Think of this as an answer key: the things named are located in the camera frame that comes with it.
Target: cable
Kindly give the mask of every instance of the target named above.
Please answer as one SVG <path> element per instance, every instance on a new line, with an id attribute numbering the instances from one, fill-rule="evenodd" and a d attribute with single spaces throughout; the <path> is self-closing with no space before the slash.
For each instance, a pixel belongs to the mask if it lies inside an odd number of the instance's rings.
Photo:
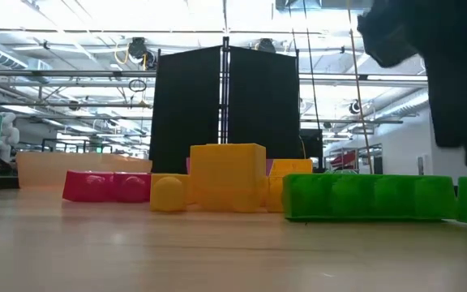
<path id="1" fill-rule="evenodd" d="M 117 60 L 117 62 L 118 62 L 119 64 L 126 65 L 127 59 L 129 58 L 129 44 L 127 44 L 126 58 L 123 59 L 123 61 L 120 60 L 120 59 L 118 58 L 118 51 L 117 51 L 117 49 L 118 49 L 118 43 L 117 43 L 117 45 L 116 45 L 114 48 L 115 48 L 115 50 L 114 50 L 114 58 Z"/>
<path id="2" fill-rule="evenodd" d="M 315 101 L 316 124 L 318 126 L 318 135 L 319 135 L 319 137 L 322 137 L 322 129 L 320 128 L 320 120 L 319 120 L 319 116 L 318 116 L 318 104 L 316 102 L 315 76 L 314 76 L 314 73 L 313 73 L 313 56 L 311 55 L 311 39 L 309 38 L 309 25 L 307 25 L 306 0 L 302 0 L 302 4 L 304 6 L 304 17 L 306 19 L 307 48 L 309 50 L 309 63 L 310 63 L 310 66 L 311 66 L 311 83 L 313 84 L 313 99 Z"/>
<path id="3" fill-rule="evenodd" d="M 147 70 L 147 54 L 144 54 L 144 71 Z"/>
<path id="4" fill-rule="evenodd" d="M 350 26 L 349 33 L 350 33 L 350 41 L 353 45 L 354 75 L 356 76 L 356 89 L 358 90 L 358 105 L 360 106 L 360 118 L 362 119 L 363 135 L 365 136 L 367 162 L 369 164 L 371 174 L 373 174 L 374 170 L 372 168 L 371 149 L 369 147 L 369 137 L 366 133 L 365 116 L 363 115 L 363 107 L 362 107 L 362 94 L 360 92 L 360 81 L 358 78 L 358 63 L 356 62 L 356 48 L 354 44 L 354 33 L 353 33 L 353 18 L 350 14 L 350 0 L 347 0 L 347 13 L 349 13 L 349 26 Z"/>
<path id="5" fill-rule="evenodd" d="M 293 20 L 291 16 L 291 3 L 288 3 L 288 11 L 289 11 L 289 20 Z M 297 53 L 297 40 L 295 40 L 295 28 L 293 27 L 293 24 L 291 24 L 291 34 L 293 35 L 293 44 L 295 45 L 295 53 Z"/>
<path id="6" fill-rule="evenodd" d="M 307 159 L 306 145 L 304 145 L 304 140 L 302 140 L 302 137 L 300 135 L 298 135 L 298 138 L 300 139 L 300 142 L 302 143 L 302 151 L 304 152 L 304 159 Z"/>

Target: black panel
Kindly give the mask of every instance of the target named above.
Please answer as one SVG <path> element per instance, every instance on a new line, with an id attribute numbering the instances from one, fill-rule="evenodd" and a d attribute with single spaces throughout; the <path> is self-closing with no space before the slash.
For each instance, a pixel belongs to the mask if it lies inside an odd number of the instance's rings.
<path id="1" fill-rule="evenodd" d="M 268 158 L 299 158 L 296 58 L 230 47 L 228 142 L 257 143 Z"/>
<path id="2" fill-rule="evenodd" d="M 186 174 L 191 145 L 216 144 L 220 47 L 160 57 L 152 113 L 153 173 Z"/>

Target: purple block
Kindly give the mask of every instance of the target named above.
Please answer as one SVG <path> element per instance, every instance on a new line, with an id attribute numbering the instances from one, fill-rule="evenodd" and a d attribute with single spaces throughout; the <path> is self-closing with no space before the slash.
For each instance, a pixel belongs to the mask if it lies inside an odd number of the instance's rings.
<path id="1" fill-rule="evenodd" d="M 272 172 L 273 159 L 266 159 L 266 176 Z"/>

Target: white wall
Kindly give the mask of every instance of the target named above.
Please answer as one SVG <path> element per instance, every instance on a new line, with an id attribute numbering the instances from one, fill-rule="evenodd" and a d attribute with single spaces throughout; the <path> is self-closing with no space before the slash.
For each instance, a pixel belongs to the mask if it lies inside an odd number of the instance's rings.
<path id="1" fill-rule="evenodd" d="M 434 174 L 450 176 L 453 184 L 457 185 L 459 177 L 467 176 L 465 151 L 463 148 L 439 148 L 435 144 L 434 128 L 431 123 L 430 127 Z"/>
<path id="2" fill-rule="evenodd" d="M 418 174 L 418 157 L 426 160 L 425 174 L 450 176 L 457 184 L 458 178 L 467 176 L 464 149 L 439 148 L 435 144 L 429 109 L 415 118 L 403 118 L 403 124 L 381 125 L 369 136 L 369 145 L 383 145 L 383 172 L 385 174 Z M 323 154 L 341 147 L 364 148 L 363 135 L 351 141 L 330 144 Z"/>
<path id="3" fill-rule="evenodd" d="M 380 125 L 369 136 L 369 145 L 382 144 L 383 172 L 385 174 L 418 174 L 418 157 L 426 156 L 425 174 L 433 174 L 431 167 L 430 111 L 422 110 L 417 117 L 403 118 L 402 124 Z M 340 147 L 365 148 L 363 135 L 353 140 L 330 144 L 324 155 Z"/>

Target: black object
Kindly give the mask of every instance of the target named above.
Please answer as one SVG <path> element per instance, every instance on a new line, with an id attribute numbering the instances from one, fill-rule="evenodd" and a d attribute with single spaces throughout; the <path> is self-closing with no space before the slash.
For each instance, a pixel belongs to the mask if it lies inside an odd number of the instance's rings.
<path id="1" fill-rule="evenodd" d="M 257 143 L 267 158 L 299 158 L 295 57 L 230 47 L 228 142 Z"/>
<path id="2" fill-rule="evenodd" d="M 381 67 L 389 68 L 414 56 L 417 50 L 406 40 L 405 26 L 399 17 L 400 1 L 374 1 L 371 10 L 358 17 L 365 51 Z"/>
<path id="3" fill-rule="evenodd" d="M 318 159 L 320 160 L 320 164 L 322 164 L 322 130 L 318 131 L 318 129 L 301 129 L 300 137 L 302 138 L 302 142 L 304 143 L 304 149 L 306 150 L 306 158 L 318 157 Z"/>
<path id="4" fill-rule="evenodd" d="M 268 38 L 260 39 L 260 43 L 257 47 L 257 50 L 268 53 L 276 53 L 275 46 L 273 45 L 273 40 Z"/>
<path id="5" fill-rule="evenodd" d="M 19 180 L 16 176 L 0 177 L 0 190 L 19 189 Z"/>
<path id="6" fill-rule="evenodd" d="M 367 53 L 391 67 L 412 53 L 402 51 L 408 45 L 419 52 L 426 64 L 435 142 L 464 146 L 467 165 L 467 2 L 379 1 L 371 12 L 360 17 L 358 27 Z M 390 33 L 399 31 L 397 41 L 389 41 Z M 373 44 L 380 44 L 382 53 Z"/>
<path id="7" fill-rule="evenodd" d="M 149 153 L 153 173 L 186 174 L 191 146 L 217 143 L 220 48 L 160 57 Z"/>

